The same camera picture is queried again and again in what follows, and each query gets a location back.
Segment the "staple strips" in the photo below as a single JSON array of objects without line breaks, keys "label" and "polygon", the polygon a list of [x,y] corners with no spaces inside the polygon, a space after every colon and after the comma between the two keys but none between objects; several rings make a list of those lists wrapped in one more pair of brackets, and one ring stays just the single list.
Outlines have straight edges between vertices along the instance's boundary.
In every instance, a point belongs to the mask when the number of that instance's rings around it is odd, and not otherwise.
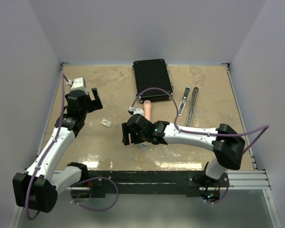
[{"label": "staple strips", "polygon": [[137,145],[137,148],[146,151],[148,149],[148,146],[143,143],[140,143]]}]

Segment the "small white card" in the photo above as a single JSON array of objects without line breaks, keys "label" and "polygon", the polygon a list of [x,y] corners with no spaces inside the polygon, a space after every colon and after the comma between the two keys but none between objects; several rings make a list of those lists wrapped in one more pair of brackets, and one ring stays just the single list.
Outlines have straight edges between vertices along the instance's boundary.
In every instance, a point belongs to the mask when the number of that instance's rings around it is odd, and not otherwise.
[{"label": "small white card", "polygon": [[103,119],[103,120],[101,121],[101,124],[109,128],[109,127],[111,127],[112,122],[110,122],[110,121],[108,121],[108,120],[106,120],[106,119]]}]

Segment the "light blue stapler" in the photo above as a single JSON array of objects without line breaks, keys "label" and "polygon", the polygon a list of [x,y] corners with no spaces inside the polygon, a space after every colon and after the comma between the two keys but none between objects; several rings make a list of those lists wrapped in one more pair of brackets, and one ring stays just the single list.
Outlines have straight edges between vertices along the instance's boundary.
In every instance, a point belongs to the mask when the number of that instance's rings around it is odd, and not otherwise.
[{"label": "light blue stapler", "polygon": [[181,116],[183,114],[183,111],[184,111],[184,108],[185,108],[189,94],[190,94],[190,87],[187,86],[184,90],[180,105],[178,107],[178,115],[179,116]]}]

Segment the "grey stapler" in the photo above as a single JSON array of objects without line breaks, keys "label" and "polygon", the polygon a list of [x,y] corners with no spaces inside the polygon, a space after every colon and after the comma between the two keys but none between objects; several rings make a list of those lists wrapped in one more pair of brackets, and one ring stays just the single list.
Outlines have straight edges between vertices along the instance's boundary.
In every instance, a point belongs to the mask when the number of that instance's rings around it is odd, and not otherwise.
[{"label": "grey stapler", "polygon": [[194,107],[196,104],[196,99],[197,99],[197,95],[198,95],[198,91],[199,88],[198,87],[194,87],[193,92],[192,92],[192,96],[191,96],[191,102],[190,102],[190,108],[187,114],[187,118],[186,118],[186,122],[185,122],[185,126],[186,127],[190,127],[191,122],[192,122],[192,118],[193,118],[193,112],[194,112]]}]

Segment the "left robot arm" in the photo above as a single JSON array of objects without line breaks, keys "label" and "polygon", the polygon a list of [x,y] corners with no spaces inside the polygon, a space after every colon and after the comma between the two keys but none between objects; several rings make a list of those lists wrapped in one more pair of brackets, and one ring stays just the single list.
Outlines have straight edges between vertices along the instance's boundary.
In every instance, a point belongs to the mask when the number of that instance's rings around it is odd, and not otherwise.
[{"label": "left robot arm", "polygon": [[71,162],[58,175],[54,172],[67,148],[85,125],[88,113],[103,108],[98,90],[90,93],[80,89],[65,95],[67,105],[62,108],[55,128],[45,148],[23,173],[16,173],[12,180],[17,206],[49,213],[58,196],[69,186],[85,186],[89,181],[87,166]]}]

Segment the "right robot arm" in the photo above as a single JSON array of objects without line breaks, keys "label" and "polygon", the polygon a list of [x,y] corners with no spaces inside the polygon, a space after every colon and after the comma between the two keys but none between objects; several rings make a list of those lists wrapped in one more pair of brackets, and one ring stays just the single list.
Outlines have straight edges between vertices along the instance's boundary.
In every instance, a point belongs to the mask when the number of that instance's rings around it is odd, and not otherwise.
[{"label": "right robot arm", "polygon": [[131,115],[122,123],[123,144],[143,142],[158,144],[183,144],[214,152],[215,158],[206,163],[202,174],[194,176],[194,182],[214,186],[227,170],[239,170],[244,153],[245,140],[227,124],[218,128],[192,128],[167,121],[152,123],[146,109],[128,110]]}]

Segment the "pink toy microphone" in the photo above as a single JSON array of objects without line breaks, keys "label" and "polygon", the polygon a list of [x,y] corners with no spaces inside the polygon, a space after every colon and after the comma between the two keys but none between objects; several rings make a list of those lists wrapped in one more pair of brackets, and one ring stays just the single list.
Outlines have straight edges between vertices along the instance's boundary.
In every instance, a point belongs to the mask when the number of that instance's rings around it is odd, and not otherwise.
[{"label": "pink toy microphone", "polygon": [[150,121],[151,120],[151,109],[152,109],[152,103],[150,100],[145,100],[143,103],[143,109],[144,109],[144,117]]}]

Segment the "black hard case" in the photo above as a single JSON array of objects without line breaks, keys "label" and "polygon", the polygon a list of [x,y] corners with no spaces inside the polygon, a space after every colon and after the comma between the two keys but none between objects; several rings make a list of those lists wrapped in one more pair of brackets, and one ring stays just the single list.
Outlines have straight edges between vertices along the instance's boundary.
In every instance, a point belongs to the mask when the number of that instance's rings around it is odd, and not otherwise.
[{"label": "black hard case", "polygon": [[134,61],[133,72],[138,102],[168,101],[173,96],[167,64],[163,58]]}]

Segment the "black base bar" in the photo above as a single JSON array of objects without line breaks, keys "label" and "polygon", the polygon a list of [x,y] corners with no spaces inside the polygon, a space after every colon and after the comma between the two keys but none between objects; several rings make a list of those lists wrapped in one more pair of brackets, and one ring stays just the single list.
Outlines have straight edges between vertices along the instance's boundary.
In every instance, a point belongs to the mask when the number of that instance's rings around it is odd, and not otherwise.
[{"label": "black base bar", "polygon": [[226,174],[216,182],[202,183],[198,178],[203,171],[88,171],[88,183],[71,185],[68,189],[76,196],[79,192],[91,195],[93,198],[104,198],[106,194],[115,194],[112,180],[119,194],[142,195],[185,195],[199,197],[207,193],[219,193],[229,186]]}]

